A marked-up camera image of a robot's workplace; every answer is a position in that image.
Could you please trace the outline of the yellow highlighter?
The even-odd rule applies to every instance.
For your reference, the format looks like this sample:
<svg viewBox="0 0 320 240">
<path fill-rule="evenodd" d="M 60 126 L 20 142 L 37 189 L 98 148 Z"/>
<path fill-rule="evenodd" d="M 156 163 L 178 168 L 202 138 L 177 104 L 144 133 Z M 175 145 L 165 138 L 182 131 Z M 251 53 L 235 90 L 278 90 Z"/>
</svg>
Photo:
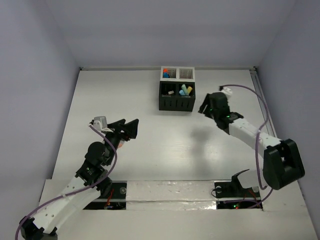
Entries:
<svg viewBox="0 0 320 240">
<path fill-rule="evenodd" d="M 193 88 L 191 86 L 188 86 L 187 89 L 186 89 L 186 93 L 187 93 L 187 96 L 189 96 L 192 92 Z"/>
</svg>

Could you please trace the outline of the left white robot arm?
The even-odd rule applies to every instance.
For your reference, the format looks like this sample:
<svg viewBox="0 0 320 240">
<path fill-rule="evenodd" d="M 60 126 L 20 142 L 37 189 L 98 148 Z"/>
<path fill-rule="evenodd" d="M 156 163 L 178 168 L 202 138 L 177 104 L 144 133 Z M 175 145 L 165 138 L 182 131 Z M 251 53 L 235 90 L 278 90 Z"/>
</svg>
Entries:
<svg viewBox="0 0 320 240">
<path fill-rule="evenodd" d="M 15 238 L 56 240 L 66 221 L 90 202 L 104 198 L 112 191 L 109 174 L 118 160 L 118 148 L 138 135 L 139 119 L 107 123 L 105 116 L 95 117 L 89 128 L 102 137 L 91 143 L 84 162 L 60 194 L 31 211 L 20 220 Z"/>
</svg>

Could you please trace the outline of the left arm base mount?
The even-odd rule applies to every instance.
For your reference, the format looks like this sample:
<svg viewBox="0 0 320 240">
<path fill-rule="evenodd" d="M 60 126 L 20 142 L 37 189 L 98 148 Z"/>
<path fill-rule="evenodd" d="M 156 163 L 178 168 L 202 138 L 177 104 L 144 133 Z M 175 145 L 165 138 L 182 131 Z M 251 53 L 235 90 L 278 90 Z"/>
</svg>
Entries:
<svg viewBox="0 0 320 240">
<path fill-rule="evenodd" d="M 84 210 L 125 210 L 127 181 L 112 181 L 109 177 L 97 185 L 100 196 L 90 202 Z"/>
</svg>

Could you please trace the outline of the orange cap black highlighter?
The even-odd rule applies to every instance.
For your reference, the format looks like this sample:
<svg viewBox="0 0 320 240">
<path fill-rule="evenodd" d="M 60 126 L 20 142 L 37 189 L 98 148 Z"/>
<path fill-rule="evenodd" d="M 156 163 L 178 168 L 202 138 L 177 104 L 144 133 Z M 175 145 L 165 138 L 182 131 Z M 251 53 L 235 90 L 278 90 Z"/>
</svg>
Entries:
<svg viewBox="0 0 320 240">
<path fill-rule="evenodd" d="M 163 75 L 162 75 L 163 78 L 169 78 L 169 74 L 168 74 L 168 70 L 167 69 L 164 69 L 163 70 Z"/>
</svg>

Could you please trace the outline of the light blue highlighter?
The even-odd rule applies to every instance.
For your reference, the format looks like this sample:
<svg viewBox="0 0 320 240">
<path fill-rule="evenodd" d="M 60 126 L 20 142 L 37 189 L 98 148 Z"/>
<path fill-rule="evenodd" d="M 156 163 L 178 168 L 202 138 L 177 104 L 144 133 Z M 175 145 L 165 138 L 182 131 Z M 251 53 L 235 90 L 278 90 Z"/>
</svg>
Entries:
<svg viewBox="0 0 320 240">
<path fill-rule="evenodd" d="M 181 96 L 185 96 L 185 95 L 186 95 L 185 92 L 184 92 L 182 89 L 179 91 L 179 94 L 180 94 Z"/>
</svg>

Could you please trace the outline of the green grey highlighter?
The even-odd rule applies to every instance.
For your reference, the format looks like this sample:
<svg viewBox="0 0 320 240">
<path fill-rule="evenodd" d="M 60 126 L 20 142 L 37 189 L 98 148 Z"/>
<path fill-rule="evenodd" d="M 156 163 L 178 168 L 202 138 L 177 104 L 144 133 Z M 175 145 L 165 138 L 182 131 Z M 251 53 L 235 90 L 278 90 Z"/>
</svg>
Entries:
<svg viewBox="0 0 320 240">
<path fill-rule="evenodd" d="M 189 93 L 188 93 L 188 90 L 187 90 L 187 87 L 186 87 L 185 84 L 183 84 L 183 85 L 181 86 L 181 89 L 182 89 L 182 91 L 184 92 L 185 95 L 188 95 L 188 94 L 189 94 Z"/>
</svg>

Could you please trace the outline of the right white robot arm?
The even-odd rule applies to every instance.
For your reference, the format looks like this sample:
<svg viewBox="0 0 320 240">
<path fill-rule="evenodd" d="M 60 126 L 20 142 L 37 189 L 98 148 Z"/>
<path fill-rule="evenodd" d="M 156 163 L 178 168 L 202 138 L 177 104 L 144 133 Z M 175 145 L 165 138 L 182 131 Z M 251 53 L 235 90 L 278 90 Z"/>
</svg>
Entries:
<svg viewBox="0 0 320 240">
<path fill-rule="evenodd" d="M 305 168 L 296 142 L 262 132 L 241 114 L 231 112 L 229 97 L 223 90 L 208 93 L 198 112 L 214 120 L 220 130 L 241 140 L 263 158 L 263 167 L 256 170 L 257 175 L 263 177 L 261 183 L 280 190 L 303 178 Z"/>
</svg>

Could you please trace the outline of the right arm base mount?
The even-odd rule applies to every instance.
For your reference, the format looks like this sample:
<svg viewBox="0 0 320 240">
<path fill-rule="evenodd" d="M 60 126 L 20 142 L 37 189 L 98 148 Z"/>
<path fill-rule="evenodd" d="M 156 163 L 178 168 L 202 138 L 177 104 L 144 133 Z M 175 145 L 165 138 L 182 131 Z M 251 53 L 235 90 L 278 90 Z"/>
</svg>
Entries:
<svg viewBox="0 0 320 240">
<path fill-rule="evenodd" d="M 248 170 L 234 174 L 231 180 L 214 183 L 210 194 L 216 199 L 218 210 L 263 209 L 259 187 L 243 188 L 239 181 L 239 175 Z"/>
</svg>

